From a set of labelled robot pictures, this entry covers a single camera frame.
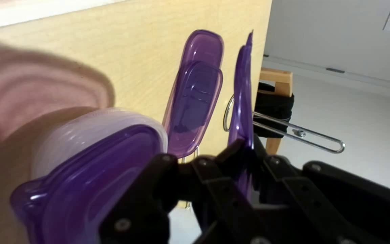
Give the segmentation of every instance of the white wall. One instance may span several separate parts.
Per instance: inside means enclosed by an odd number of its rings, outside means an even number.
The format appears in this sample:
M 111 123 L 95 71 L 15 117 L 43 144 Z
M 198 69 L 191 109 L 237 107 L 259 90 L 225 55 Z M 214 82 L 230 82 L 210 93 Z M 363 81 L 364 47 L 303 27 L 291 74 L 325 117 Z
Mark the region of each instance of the white wall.
M 294 123 L 345 140 L 341 154 L 332 154 L 284 138 L 280 153 L 302 166 L 321 159 L 390 187 L 390 97 L 328 83 L 298 69 L 265 59 L 264 66 L 294 70 Z
M 274 0 L 267 52 L 390 81 L 390 0 Z

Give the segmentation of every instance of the black mechanism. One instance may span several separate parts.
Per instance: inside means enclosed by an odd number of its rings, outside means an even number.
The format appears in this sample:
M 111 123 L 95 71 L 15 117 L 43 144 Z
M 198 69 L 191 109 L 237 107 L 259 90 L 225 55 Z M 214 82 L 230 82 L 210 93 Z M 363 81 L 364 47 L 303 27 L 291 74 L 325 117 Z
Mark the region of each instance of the black mechanism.
M 234 184 L 244 172 L 260 192 L 257 207 Z M 389 188 L 320 161 L 294 168 L 260 140 L 187 163 L 156 155 L 103 220 L 102 242 L 168 242 L 177 200 L 192 201 L 199 244 L 390 242 Z
M 288 96 L 276 96 L 275 86 L 265 83 L 265 82 L 259 82 L 259 89 L 257 89 L 257 97 L 255 102 L 255 111 L 274 116 L 276 119 L 280 119 L 283 121 L 290 121 L 291 113 L 293 113 L 293 105 L 294 105 L 294 94 Z M 255 121 L 259 121 L 264 126 L 274 127 L 282 132 L 287 132 L 287 126 L 280 124 L 260 116 L 253 116 Z M 283 138 L 282 134 L 278 134 L 272 130 L 265 130 L 260 126 L 253 126 L 253 131 L 260 135 L 260 136 L 267 136 L 267 138 Z

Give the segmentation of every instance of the purple translucent plastic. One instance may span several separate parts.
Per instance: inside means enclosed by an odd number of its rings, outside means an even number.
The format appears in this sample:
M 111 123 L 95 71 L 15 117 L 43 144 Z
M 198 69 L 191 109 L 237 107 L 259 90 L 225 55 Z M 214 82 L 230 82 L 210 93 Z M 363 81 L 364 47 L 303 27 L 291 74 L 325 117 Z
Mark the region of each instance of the purple translucent plastic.
M 154 128 L 130 126 L 19 185 L 11 204 L 30 242 L 99 244 L 100 222 L 161 149 Z
M 237 138 L 245 139 L 247 146 L 253 147 L 252 105 L 251 105 L 251 51 L 252 32 L 247 44 L 238 51 L 234 73 L 234 105 L 230 123 L 229 139 L 232 143 Z M 241 192 L 248 193 L 249 174 L 245 172 L 237 181 Z
M 164 116 L 168 151 L 177 157 L 191 154 L 205 135 L 222 88 L 222 51 L 221 36 L 206 29 L 194 31 L 186 43 Z

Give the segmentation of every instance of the tan surface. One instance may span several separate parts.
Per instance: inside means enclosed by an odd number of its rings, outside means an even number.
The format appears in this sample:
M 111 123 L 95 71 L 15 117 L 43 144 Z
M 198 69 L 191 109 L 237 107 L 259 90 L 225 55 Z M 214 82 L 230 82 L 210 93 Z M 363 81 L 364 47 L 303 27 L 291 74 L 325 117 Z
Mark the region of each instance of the tan surface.
M 263 67 L 260 73 L 261 81 L 275 82 L 275 94 L 291 96 L 293 94 L 293 73 L 278 69 Z M 265 143 L 265 151 L 268 154 L 276 154 L 280 146 L 280 138 L 268 138 Z
M 252 77 L 259 77 L 270 8 L 271 0 L 127 0 L 4 27 L 0 28 L 0 40 L 95 66 L 114 82 L 118 107 L 161 121 L 187 36 L 196 28 L 215 31 L 225 41 L 223 86 L 199 153 L 218 153 L 228 140 L 222 115 L 233 93 L 238 48 L 253 31 Z M 15 163 L 15 157 L 0 158 L 3 196 L 7 196 L 7 187 L 14 187 L 4 178 L 14 177 L 12 181 L 19 182 L 28 170 L 27 163 L 16 165 L 23 166 L 22 173 L 18 173 L 16 166 L 11 166 Z M 7 201 L 1 200 L 0 207 L 7 207 Z M 0 210 L 0 215 L 5 214 L 10 214 L 10 208 Z M 0 242 L 15 242 L 14 227 L 10 222 L 0 223 Z

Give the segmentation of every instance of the wooden block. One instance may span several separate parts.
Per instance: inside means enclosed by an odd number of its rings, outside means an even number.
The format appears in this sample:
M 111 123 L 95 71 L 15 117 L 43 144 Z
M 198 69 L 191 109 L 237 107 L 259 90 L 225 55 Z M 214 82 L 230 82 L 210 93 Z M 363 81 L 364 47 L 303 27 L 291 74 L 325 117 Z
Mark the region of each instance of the wooden block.
M 177 207 L 180 207 L 180 208 L 188 208 L 188 207 L 190 207 L 190 201 L 179 200 Z
M 263 67 L 260 71 L 260 81 L 274 81 L 275 94 L 291 96 L 293 94 L 293 73 L 287 70 Z M 265 143 L 267 154 L 276 154 L 282 138 L 268 138 Z

